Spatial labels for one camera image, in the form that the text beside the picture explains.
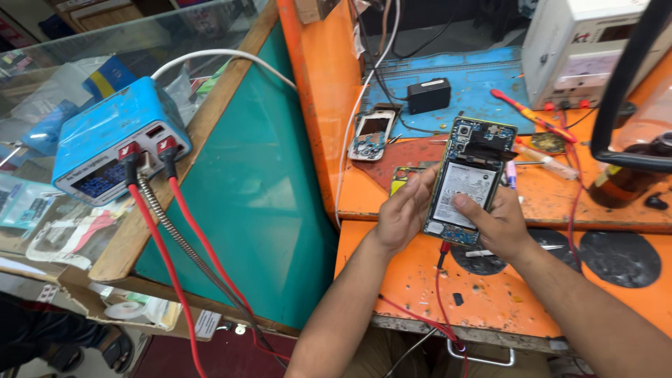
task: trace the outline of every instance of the hand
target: hand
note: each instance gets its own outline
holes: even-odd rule
[[[386,257],[392,258],[406,248],[425,224],[438,166],[411,177],[380,206],[378,224],[370,235],[383,248]]]
[[[478,227],[483,246],[502,259],[511,262],[528,250],[527,245],[537,245],[528,233],[515,190],[499,187],[490,214],[465,194],[456,194],[453,203]]]

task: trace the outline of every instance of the white device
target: white device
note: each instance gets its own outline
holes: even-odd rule
[[[363,116],[347,149],[347,156],[352,160],[379,160],[390,136],[394,117],[394,110],[377,110]]]
[[[648,0],[540,0],[522,49],[530,107],[598,105]],[[672,44],[669,24],[649,50],[632,91]]]

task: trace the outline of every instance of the sandal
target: sandal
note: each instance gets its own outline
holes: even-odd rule
[[[110,326],[110,333],[98,347],[105,362],[116,373],[123,373],[133,361],[133,342],[118,326]]]
[[[70,373],[84,361],[84,351],[75,345],[51,345],[46,363],[61,373]]]

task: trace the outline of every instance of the black power adapter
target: black power adapter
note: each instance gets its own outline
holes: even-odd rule
[[[430,112],[450,105],[450,83],[445,77],[409,85],[407,91],[411,114]]]

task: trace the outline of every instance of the battery label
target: battery label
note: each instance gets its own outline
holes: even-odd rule
[[[495,174],[496,172],[487,169],[449,163],[444,184],[441,186],[439,200],[434,210],[434,218],[461,227],[476,229],[476,226],[460,214],[453,205],[453,196],[457,193],[466,194],[476,201],[480,207],[483,207],[493,186]]]

